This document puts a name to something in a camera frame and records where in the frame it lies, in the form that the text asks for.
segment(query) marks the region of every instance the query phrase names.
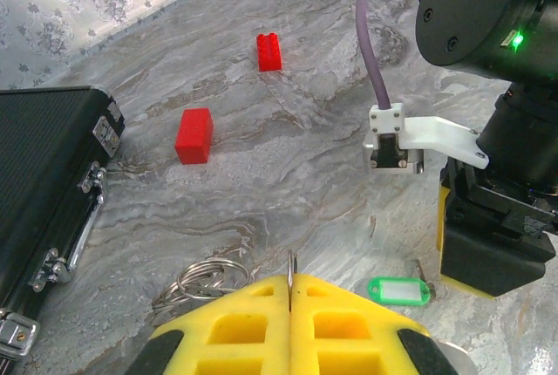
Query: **gray marble floor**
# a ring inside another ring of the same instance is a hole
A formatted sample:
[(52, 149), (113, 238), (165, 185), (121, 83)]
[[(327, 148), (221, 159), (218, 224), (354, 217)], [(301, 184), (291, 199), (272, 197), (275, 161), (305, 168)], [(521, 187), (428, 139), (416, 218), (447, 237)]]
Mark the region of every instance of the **gray marble floor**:
[[(99, 84), (127, 119), (111, 193), (79, 266), (44, 309), (19, 373), (122, 373), (151, 330), (151, 300), (193, 261), (223, 255), (258, 278), (300, 270), (363, 293), (373, 276), (430, 278), (438, 173), (369, 177), (361, 143), (373, 101), (357, 48), (356, 0), (190, 0), (74, 65), (53, 84)], [(386, 84), (410, 114), (482, 127), (506, 84), (428, 65), (413, 37), (417, 0), (371, 0)], [(284, 71), (259, 73), (255, 36), (275, 31)], [(182, 110), (208, 106), (207, 165), (182, 166)], [(555, 373), (558, 267), (496, 301), (457, 291), (399, 308), (460, 344), (482, 374)]]

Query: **yellow cover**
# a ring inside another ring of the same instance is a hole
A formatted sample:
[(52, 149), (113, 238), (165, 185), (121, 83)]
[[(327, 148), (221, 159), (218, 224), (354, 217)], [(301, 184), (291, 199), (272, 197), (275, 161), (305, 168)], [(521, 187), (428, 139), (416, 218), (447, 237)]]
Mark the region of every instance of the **yellow cover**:
[(272, 276), (161, 326), (184, 333), (164, 375), (418, 375), (409, 318), (313, 276)]

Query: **red block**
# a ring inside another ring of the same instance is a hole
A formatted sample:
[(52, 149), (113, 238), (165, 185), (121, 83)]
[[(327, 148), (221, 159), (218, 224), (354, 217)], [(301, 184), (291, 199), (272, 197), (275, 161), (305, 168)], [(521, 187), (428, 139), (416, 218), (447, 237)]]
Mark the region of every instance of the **red block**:
[(275, 33), (258, 35), (258, 64), (261, 72), (274, 72), (282, 69), (279, 38)]
[(204, 107), (185, 110), (174, 144), (180, 163), (207, 163), (212, 135), (213, 121), (209, 109)]

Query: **purple cable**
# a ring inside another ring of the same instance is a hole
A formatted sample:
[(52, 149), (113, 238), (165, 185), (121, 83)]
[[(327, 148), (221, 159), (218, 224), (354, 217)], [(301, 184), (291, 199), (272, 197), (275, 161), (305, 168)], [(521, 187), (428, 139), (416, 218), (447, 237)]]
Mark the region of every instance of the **purple cable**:
[(384, 79), (380, 72), (380, 67), (374, 50), (372, 49), (372, 42), (368, 34), (368, 24), (366, 23), (366, 12), (368, 11), (368, 0), (357, 0), (356, 18), (357, 18), (357, 37), (360, 45), (360, 51), (363, 54), (364, 64), (372, 86), (378, 99), (378, 107), (382, 110), (391, 109), (390, 96), (387, 94)]

